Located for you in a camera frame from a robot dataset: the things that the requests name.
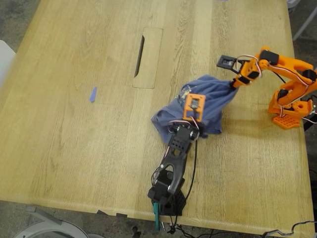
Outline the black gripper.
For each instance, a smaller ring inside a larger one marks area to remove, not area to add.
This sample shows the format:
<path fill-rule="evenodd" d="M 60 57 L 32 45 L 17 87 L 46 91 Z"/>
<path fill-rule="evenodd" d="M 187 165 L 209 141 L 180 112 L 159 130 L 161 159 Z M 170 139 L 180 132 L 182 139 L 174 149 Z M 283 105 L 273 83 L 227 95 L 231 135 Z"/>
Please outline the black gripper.
<path fill-rule="evenodd" d="M 191 135 L 191 140 L 197 140 L 198 138 L 206 139 L 208 134 L 206 127 L 202 122 L 192 121 L 193 134 Z"/>

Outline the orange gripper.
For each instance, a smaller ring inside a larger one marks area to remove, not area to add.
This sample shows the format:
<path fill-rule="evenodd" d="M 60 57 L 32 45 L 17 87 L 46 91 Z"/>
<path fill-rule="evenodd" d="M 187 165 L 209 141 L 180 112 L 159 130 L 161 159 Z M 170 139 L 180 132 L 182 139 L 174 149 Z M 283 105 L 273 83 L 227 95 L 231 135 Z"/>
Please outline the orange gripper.
<path fill-rule="evenodd" d="M 256 78 L 262 76 L 262 70 L 259 65 L 258 59 L 240 60 L 235 61 L 237 74 L 230 82 L 230 88 L 236 89 L 234 86 L 247 86 L 250 85 Z"/>

